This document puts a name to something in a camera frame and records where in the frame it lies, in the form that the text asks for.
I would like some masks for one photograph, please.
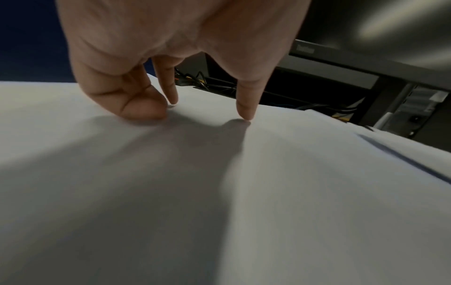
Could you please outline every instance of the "dark blue background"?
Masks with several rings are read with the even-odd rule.
[[[55,3],[8,0],[1,6],[0,80],[74,82]],[[155,74],[151,61],[146,69]]]

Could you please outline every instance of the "finger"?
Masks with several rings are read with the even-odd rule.
[[[254,81],[238,80],[236,109],[245,120],[252,120],[262,97],[269,76]]]
[[[70,61],[81,89],[111,113],[130,120],[166,117],[166,99],[150,84],[144,67],[124,75],[110,75],[73,57]]]
[[[176,104],[179,100],[179,94],[177,93],[177,88],[175,86],[174,67],[182,61],[183,58],[166,55],[155,56],[152,58],[158,82],[171,104]]]

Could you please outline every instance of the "desk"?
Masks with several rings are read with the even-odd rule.
[[[0,84],[2,284],[451,280],[450,185],[360,135],[409,143],[314,111],[249,124],[178,89],[165,121],[136,124],[75,84]]]

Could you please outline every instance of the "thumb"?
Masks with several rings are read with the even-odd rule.
[[[252,120],[255,116],[260,98],[271,75],[257,80],[238,80],[236,86],[236,109],[245,120]]]

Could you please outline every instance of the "human hand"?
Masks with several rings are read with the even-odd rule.
[[[275,66],[288,51],[310,0],[56,0],[81,89],[132,120],[166,116],[167,101],[143,63],[152,58],[171,104],[174,67],[200,51],[238,80],[236,105],[254,117]]]

